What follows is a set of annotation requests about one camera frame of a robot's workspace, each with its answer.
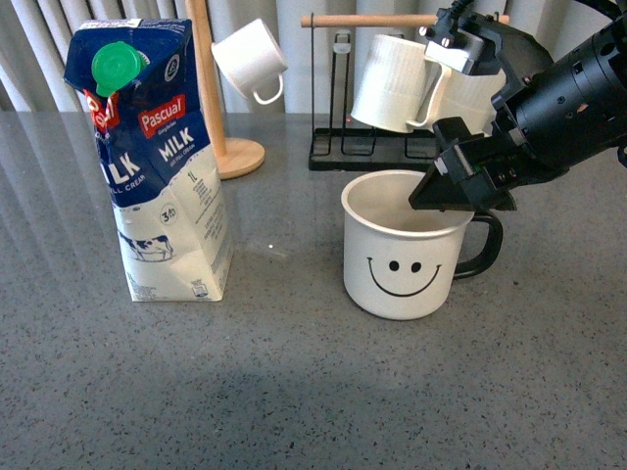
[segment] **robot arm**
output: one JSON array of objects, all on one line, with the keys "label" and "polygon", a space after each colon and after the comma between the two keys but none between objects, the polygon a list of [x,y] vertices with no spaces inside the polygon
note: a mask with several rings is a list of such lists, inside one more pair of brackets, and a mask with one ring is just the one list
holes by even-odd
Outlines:
[{"label": "robot arm", "polygon": [[582,1],[612,23],[557,63],[529,34],[467,13],[470,3],[441,9],[420,33],[429,40],[428,56],[461,73],[503,69],[506,85],[492,98],[493,132],[472,135],[460,117],[436,121],[441,153],[411,194],[411,206],[515,210],[511,189],[551,181],[608,148],[618,147],[627,166],[626,2]]}]

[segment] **white curtain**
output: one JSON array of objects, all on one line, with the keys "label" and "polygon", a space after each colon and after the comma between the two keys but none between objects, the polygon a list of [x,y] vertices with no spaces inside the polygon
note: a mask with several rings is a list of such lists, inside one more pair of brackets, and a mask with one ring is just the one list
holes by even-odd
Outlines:
[{"label": "white curtain", "polygon": [[[346,14],[435,14],[452,0],[207,0],[214,41],[221,41],[255,18],[262,18],[278,40],[289,65],[284,96],[269,106],[240,97],[221,80],[227,113],[309,113],[312,73],[315,110],[329,110],[332,44],[336,30],[302,28],[301,16]],[[510,24],[534,35],[559,59],[608,19],[571,0],[476,0],[480,13],[507,12]],[[184,0],[0,0],[0,110],[85,111],[85,105],[63,80],[74,31],[88,19],[187,18]],[[351,31],[354,65],[349,99],[359,83],[372,36],[390,28]],[[400,31],[417,39],[416,31]]]}]

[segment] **ribbed white mug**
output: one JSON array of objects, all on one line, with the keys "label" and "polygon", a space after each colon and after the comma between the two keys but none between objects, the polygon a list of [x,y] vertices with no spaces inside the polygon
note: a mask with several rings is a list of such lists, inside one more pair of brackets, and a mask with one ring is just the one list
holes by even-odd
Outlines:
[{"label": "ribbed white mug", "polygon": [[[393,132],[424,127],[437,112],[452,74],[447,66],[426,58],[424,50],[422,44],[400,37],[374,36],[351,116]],[[427,65],[440,68],[431,87]]]},{"label": "ribbed white mug", "polygon": [[483,132],[496,114],[492,96],[505,83],[506,76],[502,71],[496,75],[472,76],[453,70],[438,109],[431,113],[424,127],[431,130],[437,119],[459,116],[471,133]]}]

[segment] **pascual milk carton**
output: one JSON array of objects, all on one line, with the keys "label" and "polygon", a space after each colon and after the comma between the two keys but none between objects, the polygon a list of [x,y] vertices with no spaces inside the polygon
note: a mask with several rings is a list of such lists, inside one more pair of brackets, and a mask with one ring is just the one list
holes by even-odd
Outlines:
[{"label": "pascual milk carton", "polygon": [[89,105],[132,299],[219,301],[233,243],[191,22],[86,22],[65,80]]}]

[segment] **cow illustration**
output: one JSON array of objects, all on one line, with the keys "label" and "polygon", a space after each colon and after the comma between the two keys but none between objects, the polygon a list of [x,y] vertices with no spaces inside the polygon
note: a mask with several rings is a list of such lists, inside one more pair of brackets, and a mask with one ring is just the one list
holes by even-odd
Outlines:
[{"label": "cow illustration", "polygon": [[172,259],[174,248],[169,243],[166,235],[151,238],[149,240],[133,240],[119,232],[122,238],[135,253],[135,259],[146,262],[160,262]]}]

